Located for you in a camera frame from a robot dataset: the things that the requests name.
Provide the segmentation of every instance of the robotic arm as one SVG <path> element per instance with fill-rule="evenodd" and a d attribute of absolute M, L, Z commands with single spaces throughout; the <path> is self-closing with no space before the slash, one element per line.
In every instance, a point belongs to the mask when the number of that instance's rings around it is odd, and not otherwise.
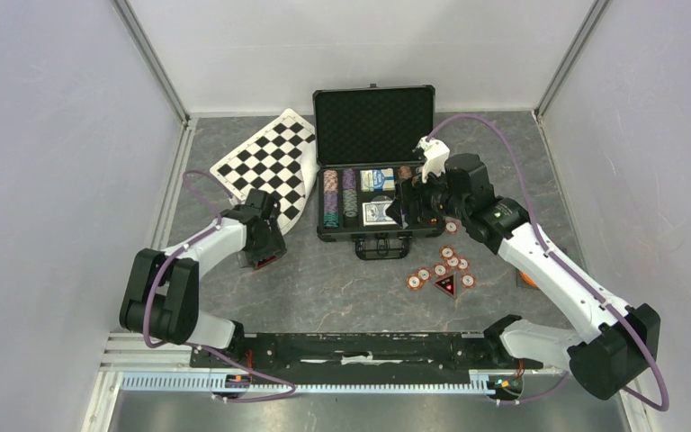
<path fill-rule="evenodd" d="M 182 243 L 162 251 L 142 249 L 131 268 L 121 325 L 143 333 L 147 300 L 157 288 L 153 286 L 156 274 L 170 256 L 181 252 L 157 284 L 168 282 L 168 288 L 166 294 L 155 294 L 149 333 L 177 345 L 228 347 L 234 336 L 242 334 L 240 324 L 199 310 L 200 279 L 239 251 L 246 264 L 256 269 L 284 255 L 286 248 L 276 221 L 279 212 L 279 203 L 270 194 L 251 190 L 245 203 L 222 212 L 221 218 Z"/>
<path fill-rule="evenodd" d="M 422 174 L 404 181 L 388 214 L 403 226 L 452 217 L 468 235 L 526 273 L 566 315 L 574 329 L 535 325 L 509 315 L 484 336 L 498 338 L 503 356 L 530 358 L 570 370 L 592 395 L 607 400 L 647 369 L 648 364 L 622 323 L 608 310 L 612 304 L 642 338 L 655 357 L 660 317 L 643 304 L 635 309 L 610 293 L 555 247 L 517 202 L 494 194 L 486 166 L 477 155 L 449 157 L 438 139 L 422 139 L 417 152 L 425 156 Z M 604 301 L 597 300 L 558 259 L 587 281 Z"/>

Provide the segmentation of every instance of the gray floor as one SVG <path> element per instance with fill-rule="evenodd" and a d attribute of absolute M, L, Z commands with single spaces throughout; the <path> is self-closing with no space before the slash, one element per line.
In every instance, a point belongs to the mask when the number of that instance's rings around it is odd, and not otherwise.
<path fill-rule="evenodd" d="M 436 115 L 436 123 L 451 114 Z M 487 112 L 504 131 L 524 166 L 540 222 L 552 239 L 576 259 L 578 250 L 555 175 L 529 112 Z M 208 170 L 272 117 L 200 119 L 188 169 Z M 480 155 L 497 194 L 523 202 L 509 156 L 496 135 L 473 121 L 451 124 L 438 136 L 452 154 Z M 229 201 L 215 184 L 197 188 L 220 208 Z M 515 313 L 538 324 L 567 328 L 568 321 L 541 292 L 516 286 L 516 271 L 463 232 L 415 240 L 405 259 L 361 261 L 351 243 L 324 243 L 316 235 L 316 203 L 310 200 L 298 224 L 285 236 L 288 253 L 267 268 L 252 272 L 226 260 L 201 282 L 201 308 L 237 320 L 250 332 L 483 330 Z M 169 243 L 182 241 L 211 220 L 211 213 L 182 191 Z M 456 300 L 426 284 L 409 291 L 407 276 L 439 262 L 438 250 L 452 245 L 471 260 L 479 284 Z"/>
<path fill-rule="evenodd" d="M 527 375 L 526 395 L 553 377 Z M 262 404 L 224 405 L 206 393 L 124 391 L 111 431 L 628 431 L 618 398 L 596 400 L 574 381 L 548 398 L 495 408 L 482 396 L 451 394 L 301 394 Z"/>

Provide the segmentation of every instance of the black foam lining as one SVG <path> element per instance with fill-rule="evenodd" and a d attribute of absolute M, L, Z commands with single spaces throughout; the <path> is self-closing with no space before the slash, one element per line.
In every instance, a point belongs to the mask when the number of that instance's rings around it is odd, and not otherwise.
<path fill-rule="evenodd" d="M 420 138 L 433 129 L 430 85 L 314 94 L 317 158 L 324 167 L 416 161 Z"/>

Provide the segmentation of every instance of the poker set case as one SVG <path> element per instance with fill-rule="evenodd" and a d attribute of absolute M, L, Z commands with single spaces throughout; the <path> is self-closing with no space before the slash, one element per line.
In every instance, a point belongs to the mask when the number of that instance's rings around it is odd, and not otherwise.
<path fill-rule="evenodd" d="M 396 191 L 362 191 L 361 171 L 392 168 L 399 186 L 399 167 L 422 166 L 414 149 L 419 139 L 433 129 L 435 89 L 430 85 L 318 90 L 313 95 L 317 135 L 317 234 L 323 241 L 353 241 L 355 253 L 364 260 L 405 257 L 415 237 L 436 237 L 444 232 L 443 221 L 401 228 L 399 225 L 364 226 L 362 203 L 379 196 L 393 198 Z M 343 214 L 343 171 L 356 172 L 358 217 Z M 324 173 L 337 172 L 337 228 L 324 224 Z"/>

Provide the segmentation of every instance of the checkerboard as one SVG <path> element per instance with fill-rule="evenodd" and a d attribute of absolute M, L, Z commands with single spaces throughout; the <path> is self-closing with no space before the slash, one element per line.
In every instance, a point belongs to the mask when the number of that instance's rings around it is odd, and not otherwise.
<path fill-rule="evenodd" d="M 315 172 L 314 127 L 293 110 L 267 124 L 211 168 L 211 173 L 240 202 L 250 189 L 273 195 L 280 203 L 278 219 L 282 234 L 303 212 L 313 178 L 307 179 L 301 164 Z"/>

